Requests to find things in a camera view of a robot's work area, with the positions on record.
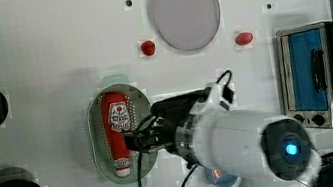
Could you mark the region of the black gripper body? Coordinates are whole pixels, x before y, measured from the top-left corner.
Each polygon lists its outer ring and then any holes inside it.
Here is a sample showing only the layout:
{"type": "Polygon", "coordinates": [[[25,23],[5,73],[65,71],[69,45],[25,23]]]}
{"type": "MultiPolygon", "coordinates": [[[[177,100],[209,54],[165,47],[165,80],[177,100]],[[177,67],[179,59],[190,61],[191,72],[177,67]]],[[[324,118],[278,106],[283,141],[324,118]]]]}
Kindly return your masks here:
{"type": "Polygon", "coordinates": [[[205,102],[209,93],[204,88],[155,102],[134,130],[122,132],[126,148],[151,154],[174,145],[177,128],[187,121],[195,103],[205,102]]]}

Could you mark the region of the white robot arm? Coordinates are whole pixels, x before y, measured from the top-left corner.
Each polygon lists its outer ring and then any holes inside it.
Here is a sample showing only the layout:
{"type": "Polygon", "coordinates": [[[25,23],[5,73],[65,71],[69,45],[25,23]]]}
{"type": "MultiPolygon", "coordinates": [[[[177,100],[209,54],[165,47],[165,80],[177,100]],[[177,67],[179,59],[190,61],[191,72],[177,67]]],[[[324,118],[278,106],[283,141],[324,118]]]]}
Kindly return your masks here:
{"type": "Polygon", "coordinates": [[[272,112],[234,110],[233,91],[213,83],[155,102],[134,130],[131,151],[163,149],[190,165],[241,178],[238,187],[314,187],[321,158],[300,122],[272,112]]]}

